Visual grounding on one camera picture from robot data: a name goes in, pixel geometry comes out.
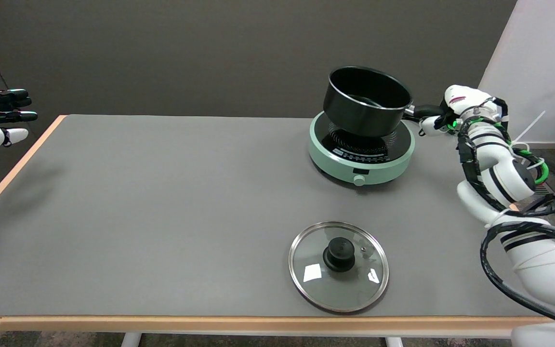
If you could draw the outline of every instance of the gray tabletop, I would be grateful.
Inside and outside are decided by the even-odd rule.
[[[450,137],[416,139],[378,187],[326,178],[310,119],[68,116],[0,195],[0,316],[330,316],[287,253],[311,224],[378,239],[390,281],[363,316],[533,316],[487,281]],[[492,266],[516,283],[497,240]]]

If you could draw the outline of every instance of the black saucepan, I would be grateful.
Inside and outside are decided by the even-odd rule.
[[[337,127],[359,136],[391,134],[412,104],[408,89],[387,73],[344,66],[329,74],[322,109]]]

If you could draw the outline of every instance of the green cable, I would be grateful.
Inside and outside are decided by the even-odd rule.
[[[524,154],[524,156],[531,156],[532,153],[530,151],[526,151],[525,149],[520,150],[519,154]],[[541,176],[539,176],[536,180],[535,180],[535,184],[536,185],[540,185],[543,182],[545,182],[547,180],[549,176],[549,167],[547,166],[547,164],[545,164],[545,162],[543,162],[541,164]]]
[[[539,178],[537,178],[537,180],[535,180],[535,184],[536,185],[540,185],[543,182],[545,182],[545,180],[547,180],[549,176],[549,168],[547,167],[547,164],[542,163],[541,164],[541,176]]]

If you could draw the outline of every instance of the black lid knob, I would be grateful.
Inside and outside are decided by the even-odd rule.
[[[336,237],[322,252],[325,265],[335,272],[346,272],[355,265],[355,246],[350,240]]]

